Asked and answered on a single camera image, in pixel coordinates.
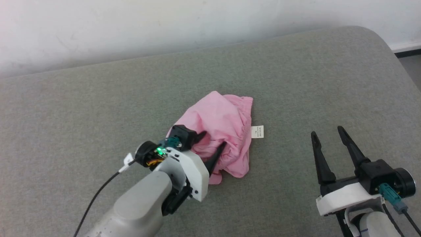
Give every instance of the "gray fabric surface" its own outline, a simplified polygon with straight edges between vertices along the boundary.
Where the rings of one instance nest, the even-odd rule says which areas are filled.
[[[421,55],[400,58],[399,62],[421,91]]]
[[[353,173],[342,125],[366,156],[421,182],[421,93],[378,35],[343,27],[1,80],[0,235],[71,236],[126,153],[163,138],[213,90],[253,97],[265,138],[252,141],[244,178],[225,173],[204,202],[166,217],[160,237],[341,236],[315,205],[313,130],[338,178]],[[112,181],[81,233],[148,172],[134,166]],[[405,202],[421,224],[419,199]]]

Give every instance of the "white wall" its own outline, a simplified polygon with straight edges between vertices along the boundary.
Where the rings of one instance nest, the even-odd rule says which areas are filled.
[[[421,48],[420,0],[0,0],[0,78],[359,25]]]

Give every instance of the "floor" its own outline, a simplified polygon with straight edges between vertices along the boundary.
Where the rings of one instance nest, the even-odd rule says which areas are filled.
[[[421,55],[400,58],[399,61],[421,91]]]

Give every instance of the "pink cloth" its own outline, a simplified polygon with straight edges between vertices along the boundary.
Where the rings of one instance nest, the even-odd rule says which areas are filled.
[[[210,184],[221,183],[221,170],[237,178],[248,172],[252,103],[251,97],[222,96],[214,91],[190,107],[175,123],[198,134],[207,131],[206,136],[192,147],[202,159],[210,157],[223,141],[227,142],[210,176]]]

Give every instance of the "black cable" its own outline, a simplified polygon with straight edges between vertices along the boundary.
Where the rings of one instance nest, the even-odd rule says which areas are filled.
[[[79,233],[79,230],[80,230],[80,227],[82,226],[82,223],[83,223],[83,221],[85,220],[85,217],[86,217],[86,215],[88,214],[88,211],[89,211],[89,209],[91,208],[91,206],[92,206],[92,203],[95,201],[95,199],[96,199],[96,197],[98,196],[98,194],[105,188],[105,186],[109,183],[109,182],[111,182],[111,180],[113,180],[113,178],[115,178],[117,175],[119,175],[120,173],[119,172],[117,172],[117,173],[115,173],[113,176],[111,176],[111,178],[109,178],[100,188],[99,188],[99,190],[96,192],[96,194],[93,196],[93,198],[92,198],[92,200],[91,200],[91,202],[89,203],[89,205],[88,205],[88,208],[86,209],[86,211],[85,211],[85,214],[83,214],[83,217],[82,217],[82,219],[80,220],[80,223],[79,223],[79,226],[77,227],[77,230],[76,230],[76,232],[75,232],[75,234],[73,235],[73,237],[76,237],[77,236],[77,234]]]
[[[406,209],[402,210],[402,213],[406,216],[406,218],[408,219],[409,223],[411,223],[411,225],[414,227],[414,229],[417,231],[417,233],[421,236],[421,231],[418,228],[418,226],[415,224],[414,220],[409,216],[408,212]]]
[[[396,222],[392,218],[392,215],[390,214],[389,210],[387,209],[386,204],[383,204],[382,206],[383,206],[384,212],[386,213],[387,217],[389,217],[389,220],[392,222],[392,224],[395,227],[395,229],[397,230],[397,232],[400,234],[400,236],[404,237],[402,231],[399,229],[399,226],[397,226]]]

